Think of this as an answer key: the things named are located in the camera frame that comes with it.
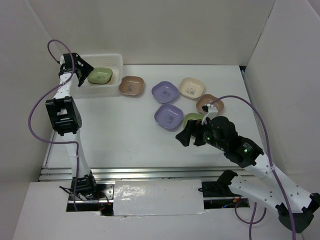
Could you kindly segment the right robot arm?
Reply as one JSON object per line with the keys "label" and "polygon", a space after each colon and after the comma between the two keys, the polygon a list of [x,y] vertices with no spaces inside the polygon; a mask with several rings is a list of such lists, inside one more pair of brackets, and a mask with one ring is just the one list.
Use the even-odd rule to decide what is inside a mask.
{"label": "right robot arm", "polygon": [[319,193],[310,193],[299,187],[276,165],[252,140],[238,135],[235,125],[227,117],[218,116],[201,120],[189,120],[175,138],[184,146],[194,137],[197,147],[210,145],[241,169],[259,179],[267,188],[246,181],[232,170],[225,170],[216,181],[216,187],[223,196],[243,196],[261,203],[274,211],[278,220],[294,233],[302,233],[314,219],[320,207]]}

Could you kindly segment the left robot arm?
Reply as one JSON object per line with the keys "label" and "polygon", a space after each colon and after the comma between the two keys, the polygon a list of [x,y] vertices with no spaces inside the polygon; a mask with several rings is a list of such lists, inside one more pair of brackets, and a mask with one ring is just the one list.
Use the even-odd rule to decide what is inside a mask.
{"label": "left robot arm", "polygon": [[59,63],[58,75],[61,86],[54,97],[45,102],[45,106],[53,130],[66,144],[71,164],[71,193],[75,193],[77,197],[93,200],[98,196],[99,187],[82,148],[80,138],[82,118],[73,98],[73,92],[84,83],[94,68],[75,52],[63,54]]}

